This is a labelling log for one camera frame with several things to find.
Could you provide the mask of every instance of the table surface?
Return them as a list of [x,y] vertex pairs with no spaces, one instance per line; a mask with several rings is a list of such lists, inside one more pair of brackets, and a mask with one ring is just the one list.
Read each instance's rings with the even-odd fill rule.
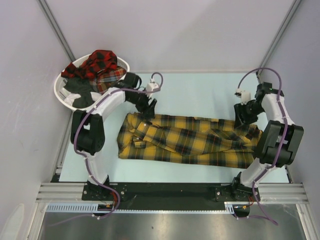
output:
[[[139,74],[145,86],[150,74]],[[215,119],[235,118],[234,104],[240,99],[234,95],[243,73],[167,73],[157,99],[155,112],[175,116],[193,116]],[[253,98],[258,81],[250,74],[241,88],[250,91]],[[136,112],[133,104],[125,102],[118,106],[104,122],[105,144],[99,157],[105,158],[105,168],[111,182],[158,182],[158,183],[229,183],[243,169],[179,164],[171,162],[120,159],[118,158],[117,136],[129,112]],[[261,130],[267,126],[265,113],[258,116]],[[65,155],[60,182],[86,182],[88,173],[83,157],[74,152],[69,142]],[[269,173],[263,183],[288,183],[284,167]]]

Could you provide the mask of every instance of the wall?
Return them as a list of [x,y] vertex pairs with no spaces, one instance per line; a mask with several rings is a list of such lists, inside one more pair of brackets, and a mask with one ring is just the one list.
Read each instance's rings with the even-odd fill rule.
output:
[[[320,223],[320,1],[303,1],[268,67],[279,71],[285,105],[292,120],[304,127],[304,136],[291,165],[295,182],[303,182],[311,207]],[[263,72],[262,80],[278,80]]]
[[247,71],[293,0],[48,0],[76,58],[113,50],[135,72]]
[[21,239],[66,128],[53,83],[69,61],[35,0],[2,4],[0,32],[0,232],[23,203]]

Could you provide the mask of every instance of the white basket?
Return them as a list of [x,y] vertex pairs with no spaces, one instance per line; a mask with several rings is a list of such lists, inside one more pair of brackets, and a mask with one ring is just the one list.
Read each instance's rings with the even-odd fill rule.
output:
[[[75,65],[77,68],[85,61],[88,59],[88,57],[91,54],[85,55],[77,60],[75,60],[73,62],[73,65]],[[123,60],[122,58],[118,57],[117,58],[117,65],[124,68],[127,72],[130,72],[130,66],[129,64]],[[121,77],[121,80],[123,80],[125,78],[126,75],[123,75]],[[92,108],[92,106],[94,106],[95,104],[97,104],[107,93],[104,93],[94,104],[92,104],[91,106],[88,106],[86,108],[76,108],[73,106],[70,106],[69,104],[65,103],[65,96],[60,92],[60,90],[66,85],[67,80],[64,77],[61,77],[61,73],[58,75],[58,77],[55,79],[54,81],[54,86],[53,86],[53,90],[54,90],[54,95],[56,96],[56,98],[63,104],[65,105],[68,109],[71,109],[73,112],[77,109],[86,111]]]

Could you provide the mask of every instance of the dark green cloth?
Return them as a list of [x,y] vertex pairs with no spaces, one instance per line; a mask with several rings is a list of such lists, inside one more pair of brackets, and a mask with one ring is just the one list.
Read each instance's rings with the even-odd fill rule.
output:
[[94,89],[87,79],[81,79],[79,77],[68,78],[64,88],[73,94],[80,94],[81,96],[74,100],[72,104],[73,107],[84,109],[94,104],[91,96],[91,92],[94,92]]

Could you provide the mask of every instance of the flannel shirt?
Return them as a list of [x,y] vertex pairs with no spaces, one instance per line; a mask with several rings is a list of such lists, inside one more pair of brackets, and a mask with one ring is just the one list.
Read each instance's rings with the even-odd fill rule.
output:
[[71,62],[61,77],[71,79],[95,79],[104,73],[117,69],[117,56],[109,50],[96,50],[78,68]]
[[94,80],[90,80],[89,83],[95,92],[104,94],[108,88],[112,87],[115,81],[119,81],[126,72],[124,68],[117,66],[116,70],[103,73]]
[[254,124],[234,128],[235,121],[156,114],[145,120],[127,114],[117,137],[121,159],[248,168],[262,131]]

